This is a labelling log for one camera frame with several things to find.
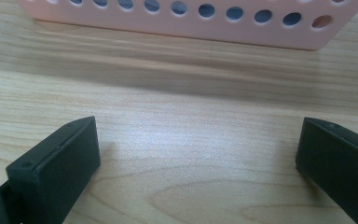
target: black plastic piece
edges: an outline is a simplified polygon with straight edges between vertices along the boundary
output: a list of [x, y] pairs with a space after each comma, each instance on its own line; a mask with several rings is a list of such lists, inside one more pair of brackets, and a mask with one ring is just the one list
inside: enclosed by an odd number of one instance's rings
[[65, 124], [7, 167], [0, 224], [62, 224], [100, 165], [95, 118]]
[[357, 133], [335, 123], [305, 118], [296, 166], [358, 223]]

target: pink tube rack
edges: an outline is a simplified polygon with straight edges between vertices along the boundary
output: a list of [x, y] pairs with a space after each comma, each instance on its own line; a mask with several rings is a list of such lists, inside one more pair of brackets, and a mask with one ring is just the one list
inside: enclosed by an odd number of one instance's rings
[[358, 0], [19, 0], [33, 18], [159, 35], [320, 49]]

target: round hole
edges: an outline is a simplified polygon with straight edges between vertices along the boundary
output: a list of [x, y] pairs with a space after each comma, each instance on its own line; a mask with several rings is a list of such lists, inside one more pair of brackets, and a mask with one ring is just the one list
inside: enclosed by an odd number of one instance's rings
[[75, 3], [75, 4], [81, 4], [82, 0], [71, 0], [71, 2]]
[[187, 6], [183, 2], [177, 1], [177, 2], [172, 3], [171, 9], [172, 9], [173, 13], [175, 13], [177, 15], [183, 15], [187, 11]]
[[107, 0], [94, 0], [94, 3], [97, 4], [99, 7], [107, 6]]
[[318, 17], [313, 21], [312, 27], [316, 29], [324, 28], [325, 26], [330, 24], [332, 20], [333, 18], [331, 18], [331, 16]]
[[132, 0], [118, 0], [118, 4], [123, 7], [124, 9], [132, 9], [133, 2]]
[[199, 14], [201, 15], [201, 17], [205, 17], [205, 18], [211, 17], [214, 14], [214, 7], [209, 4], [204, 4], [200, 6]]
[[227, 17], [231, 21], [236, 21], [243, 15], [243, 10], [240, 7], [231, 7], [226, 13]]
[[301, 14], [298, 12], [290, 13], [283, 18], [283, 24], [287, 26], [296, 25], [299, 21], [301, 21]]
[[145, 0], [145, 7], [151, 12], [159, 10], [159, 2], [157, 0]]
[[271, 18], [272, 18], [272, 12], [267, 9], [258, 11], [255, 14], [255, 21], [257, 21], [257, 22], [267, 22]]
[[23, 167], [23, 168], [27, 168], [27, 167], [30, 167], [30, 166], [32, 166], [32, 163], [29, 162], [29, 161], [23, 162], [22, 165], [21, 165], [21, 167]]

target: wooden surface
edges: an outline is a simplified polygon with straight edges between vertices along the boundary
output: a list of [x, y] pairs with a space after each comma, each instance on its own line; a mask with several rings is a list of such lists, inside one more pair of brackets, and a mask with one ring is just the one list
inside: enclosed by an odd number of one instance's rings
[[300, 51], [33, 21], [0, 0], [0, 184], [92, 115], [103, 164], [66, 224], [352, 223], [295, 155], [304, 117], [358, 132], [358, 14]]

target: wood grain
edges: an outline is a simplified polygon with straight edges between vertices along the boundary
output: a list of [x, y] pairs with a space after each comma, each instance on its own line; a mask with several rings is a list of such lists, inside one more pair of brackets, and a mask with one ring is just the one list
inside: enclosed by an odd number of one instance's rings
[[91, 115], [103, 165], [66, 224], [352, 223], [295, 155], [304, 117], [358, 132], [358, 14], [301, 51], [33, 21], [0, 0], [0, 184]]

